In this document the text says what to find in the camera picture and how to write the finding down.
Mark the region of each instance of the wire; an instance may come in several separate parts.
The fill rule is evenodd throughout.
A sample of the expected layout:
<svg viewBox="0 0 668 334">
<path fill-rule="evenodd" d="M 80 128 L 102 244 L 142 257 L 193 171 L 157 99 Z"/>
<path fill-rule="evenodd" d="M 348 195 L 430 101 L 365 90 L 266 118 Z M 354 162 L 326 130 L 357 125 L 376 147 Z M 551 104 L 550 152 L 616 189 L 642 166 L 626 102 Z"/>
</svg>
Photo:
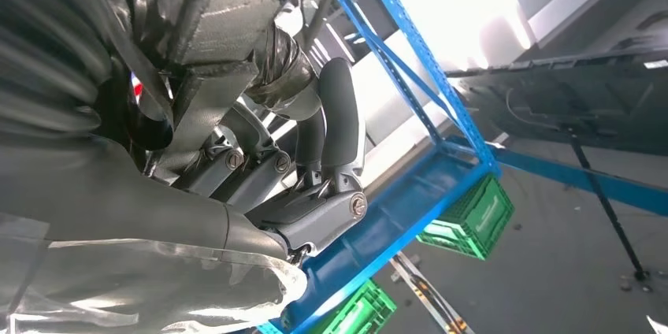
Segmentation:
<svg viewBox="0 0 668 334">
<path fill-rule="evenodd" d="M 535 125 L 535 126 L 538 126 L 538 127 L 548 128 L 548 129 L 552 129 L 552 130 L 556 130 L 556 131 L 559 130 L 558 127 L 553 126 L 553 125 L 549 125 L 549 124 L 545 124 L 545 123 L 539 123 L 538 121 L 529 121 L 529 120 L 526 120 L 526 119 L 523 119 L 523 118 L 519 117 L 513 111 L 513 109 L 510 108 L 510 94 L 513 92 L 513 90 L 514 90 L 514 88 L 511 88 L 510 90 L 508 90 L 506 92 L 506 108 L 508 108 L 508 112 L 510 112 L 510 114 L 513 115 L 514 118 L 516 118 L 519 121 L 521 121 L 523 123 L 526 123 L 526 124 L 531 124 L 531 125 Z"/>
</svg>

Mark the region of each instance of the plastic wrap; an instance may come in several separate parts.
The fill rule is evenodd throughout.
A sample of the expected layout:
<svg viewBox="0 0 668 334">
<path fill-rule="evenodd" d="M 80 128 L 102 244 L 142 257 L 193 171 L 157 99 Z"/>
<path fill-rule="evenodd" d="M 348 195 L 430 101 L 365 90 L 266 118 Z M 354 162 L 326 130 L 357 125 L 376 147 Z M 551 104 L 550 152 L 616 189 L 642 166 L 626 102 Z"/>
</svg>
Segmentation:
<svg viewBox="0 0 668 334">
<path fill-rule="evenodd" d="M 2 334 L 233 332 L 279 317 L 306 289 L 300 269 L 265 255 L 142 239 L 50 242 L 32 225 L 28 235 L 16 221 L 0 225 Z"/>
</svg>

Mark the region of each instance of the blue shelf frame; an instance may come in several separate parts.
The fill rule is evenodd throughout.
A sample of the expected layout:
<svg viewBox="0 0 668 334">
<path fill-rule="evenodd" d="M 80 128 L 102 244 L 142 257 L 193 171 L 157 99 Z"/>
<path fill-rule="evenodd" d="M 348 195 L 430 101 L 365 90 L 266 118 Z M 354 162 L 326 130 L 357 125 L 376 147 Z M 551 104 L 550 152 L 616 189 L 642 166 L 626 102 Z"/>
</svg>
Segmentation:
<svg viewBox="0 0 668 334">
<path fill-rule="evenodd" d="M 360 288 L 480 178 L 489 173 L 500 175 L 493 153 L 455 89 L 447 82 L 445 73 L 401 1 L 381 0 L 399 30 L 407 37 L 438 91 L 432 90 L 385 45 L 354 0 L 338 1 L 360 36 L 381 61 L 406 103 L 427 128 L 434 147 L 369 204 L 361 222 L 316 258 L 306 261 L 303 266 L 309 281 L 306 292 L 300 300 L 288 306 L 280 320 L 259 326 L 264 333 L 307 332 L 309 327 Z M 456 152 L 443 145 L 443 136 L 427 116 L 400 71 L 411 78 L 460 128 L 467 145 L 470 145 L 477 157 L 476 163 L 456 158 Z"/>
</svg>

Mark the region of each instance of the screw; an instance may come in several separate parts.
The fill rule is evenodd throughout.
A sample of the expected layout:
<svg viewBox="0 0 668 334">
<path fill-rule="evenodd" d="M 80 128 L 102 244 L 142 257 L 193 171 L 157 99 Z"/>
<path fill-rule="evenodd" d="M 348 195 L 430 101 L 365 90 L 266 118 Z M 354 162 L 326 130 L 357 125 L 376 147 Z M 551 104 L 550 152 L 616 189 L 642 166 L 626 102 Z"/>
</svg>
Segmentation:
<svg viewBox="0 0 668 334">
<path fill-rule="evenodd" d="M 366 198 L 362 194 L 353 196 L 351 200 L 351 213 L 354 218 L 360 218 L 366 213 Z"/>
<path fill-rule="evenodd" d="M 276 160 L 276 171 L 279 173 L 285 173 L 288 168 L 290 168 L 290 158 L 287 155 L 281 155 Z"/>
<path fill-rule="evenodd" d="M 232 151 L 228 155 L 228 159 L 225 160 L 225 164 L 229 167 L 231 170 L 236 170 L 237 167 L 239 167 L 243 163 L 243 155 L 241 155 L 238 151 Z"/>
</svg>

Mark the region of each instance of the crate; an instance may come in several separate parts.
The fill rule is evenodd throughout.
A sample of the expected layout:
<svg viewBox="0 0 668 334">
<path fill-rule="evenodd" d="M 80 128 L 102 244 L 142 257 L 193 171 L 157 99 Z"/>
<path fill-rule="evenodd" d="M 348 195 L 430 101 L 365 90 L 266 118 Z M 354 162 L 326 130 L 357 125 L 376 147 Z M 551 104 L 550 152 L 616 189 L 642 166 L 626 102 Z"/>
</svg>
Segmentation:
<svg viewBox="0 0 668 334">
<path fill-rule="evenodd" d="M 485 260 L 514 212 L 493 174 L 483 177 L 417 235 L 417 240 Z"/>
<path fill-rule="evenodd" d="M 396 310 L 395 303 L 372 280 L 327 314 L 309 334 L 373 334 Z"/>
</svg>

